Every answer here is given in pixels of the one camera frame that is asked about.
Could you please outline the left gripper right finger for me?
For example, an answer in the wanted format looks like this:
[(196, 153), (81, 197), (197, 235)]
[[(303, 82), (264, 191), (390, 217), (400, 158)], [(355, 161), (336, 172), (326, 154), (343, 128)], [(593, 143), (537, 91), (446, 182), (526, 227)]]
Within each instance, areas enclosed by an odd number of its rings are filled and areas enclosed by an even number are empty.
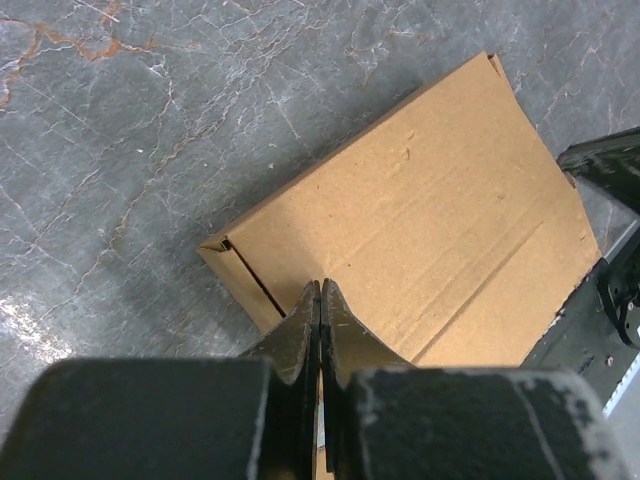
[(418, 368), (321, 293), (326, 465), (338, 479), (626, 479), (593, 388), (567, 369)]

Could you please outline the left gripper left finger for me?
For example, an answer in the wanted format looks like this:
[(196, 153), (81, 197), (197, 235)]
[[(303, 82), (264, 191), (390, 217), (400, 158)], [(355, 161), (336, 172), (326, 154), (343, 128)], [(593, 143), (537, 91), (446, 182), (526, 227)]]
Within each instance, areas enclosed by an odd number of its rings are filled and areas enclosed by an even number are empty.
[(5, 479), (311, 479), (320, 287), (234, 358), (79, 358), (29, 388)]

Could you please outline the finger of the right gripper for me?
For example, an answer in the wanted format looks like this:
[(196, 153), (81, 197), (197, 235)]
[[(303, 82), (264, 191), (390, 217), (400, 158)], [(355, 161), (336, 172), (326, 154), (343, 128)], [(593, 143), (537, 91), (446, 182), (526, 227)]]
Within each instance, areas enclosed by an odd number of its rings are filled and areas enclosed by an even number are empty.
[(571, 145), (557, 163), (564, 173), (639, 214), (638, 127)]

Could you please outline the cardboard box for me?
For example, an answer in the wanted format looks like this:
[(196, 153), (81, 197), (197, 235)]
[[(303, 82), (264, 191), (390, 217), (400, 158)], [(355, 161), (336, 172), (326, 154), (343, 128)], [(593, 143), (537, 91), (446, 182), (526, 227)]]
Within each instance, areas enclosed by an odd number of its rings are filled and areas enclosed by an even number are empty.
[(264, 337), (335, 281), (418, 368), (524, 360), (599, 256), (578, 193), (481, 53), (204, 241)]

